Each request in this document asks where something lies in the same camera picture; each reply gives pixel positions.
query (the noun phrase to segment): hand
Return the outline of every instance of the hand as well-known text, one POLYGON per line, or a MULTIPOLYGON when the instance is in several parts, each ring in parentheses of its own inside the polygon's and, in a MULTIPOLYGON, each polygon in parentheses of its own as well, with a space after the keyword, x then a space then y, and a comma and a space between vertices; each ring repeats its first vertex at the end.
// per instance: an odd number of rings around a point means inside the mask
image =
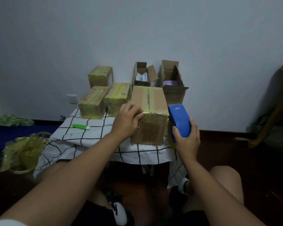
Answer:
POLYGON ((187 138, 181 137, 178 129, 173 126, 172 132, 176 141, 176 149, 181 157, 181 160, 195 160, 197 156, 198 147, 200 145, 200 133, 197 128, 197 124, 195 121, 190 118, 189 119, 192 128, 191 133, 187 138))
POLYGON ((115 134, 121 141, 133 135, 138 127, 140 118, 144 115, 142 108, 134 102, 123 104, 117 114, 110 133, 115 134))

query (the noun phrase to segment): tablecloth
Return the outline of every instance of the tablecloth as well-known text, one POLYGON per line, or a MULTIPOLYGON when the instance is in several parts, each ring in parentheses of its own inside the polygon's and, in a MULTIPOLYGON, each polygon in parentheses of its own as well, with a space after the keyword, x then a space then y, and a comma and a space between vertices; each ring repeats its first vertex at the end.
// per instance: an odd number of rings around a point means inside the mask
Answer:
MULTIPOLYGON (((107 111, 102 120, 82 119, 80 110, 76 108, 49 138, 39 157, 38 165, 33 173, 34 177, 57 160, 74 159, 91 147, 110 132, 114 119, 108 116, 107 111), (73 128, 73 124, 87 125, 90 129, 73 128)), ((119 145, 110 160, 140 165, 170 162, 168 187, 176 186, 186 175, 176 150, 170 147, 166 136, 162 146, 131 145, 129 138, 119 145)))

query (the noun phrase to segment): blue mat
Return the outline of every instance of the blue mat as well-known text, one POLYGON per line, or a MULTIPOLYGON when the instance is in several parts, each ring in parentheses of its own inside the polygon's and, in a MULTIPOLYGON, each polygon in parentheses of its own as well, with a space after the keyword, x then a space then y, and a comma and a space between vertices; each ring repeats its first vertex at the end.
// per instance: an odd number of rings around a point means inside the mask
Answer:
POLYGON ((5 143, 18 137, 29 137, 33 133, 54 133, 59 125, 32 125, 19 127, 0 127, 0 151, 4 149, 5 143))

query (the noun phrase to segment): white sock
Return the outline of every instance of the white sock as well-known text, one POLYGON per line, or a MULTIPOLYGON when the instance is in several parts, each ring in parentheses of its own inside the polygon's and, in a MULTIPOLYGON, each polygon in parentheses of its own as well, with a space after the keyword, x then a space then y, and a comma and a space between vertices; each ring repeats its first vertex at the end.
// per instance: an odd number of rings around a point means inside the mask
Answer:
POLYGON ((124 226, 127 223, 127 214, 121 203, 115 202, 112 205, 115 222, 117 225, 124 226))
POLYGON ((189 179, 187 178, 183 178, 179 183, 178 183, 178 191, 182 194, 185 194, 185 190, 186 190, 186 185, 190 182, 189 179))

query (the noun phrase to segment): taped cardboard box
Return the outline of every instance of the taped cardboard box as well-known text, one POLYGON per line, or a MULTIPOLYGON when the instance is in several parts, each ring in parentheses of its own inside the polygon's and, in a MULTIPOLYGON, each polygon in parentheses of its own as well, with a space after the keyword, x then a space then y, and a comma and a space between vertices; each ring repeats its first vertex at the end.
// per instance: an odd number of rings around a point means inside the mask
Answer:
POLYGON ((131 83, 113 83, 105 96, 109 117, 116 117, 122 104, 131 100, 131 83))
POLYGON ((147 67, 146 62, 135 62, 132 86, 151 86, 158 76, 153 65, 147 67))
POLYGON ((135 86, 131 101, 144 110, 131 144, 163 145, 169 111, 162 88, 135 86))
POLYGON ((90 89, 94 86, 111 86, 114 82, 112 67, 96 66, 88 74, 90 89))
POLYGON ((101 120, 106 110, 104 98, 109 86, 95 86, 79 101, 79 109, 83 119, 101 120))
POLYGON ((163 60, 161 71, 159 72, 160 87, 163 88, 166 102, 168 105, 181 104, 184 99, 186 90, 178 69, 179 62, 163 60), (164 81, 177 81, 177 86, 164 85, 164 81))

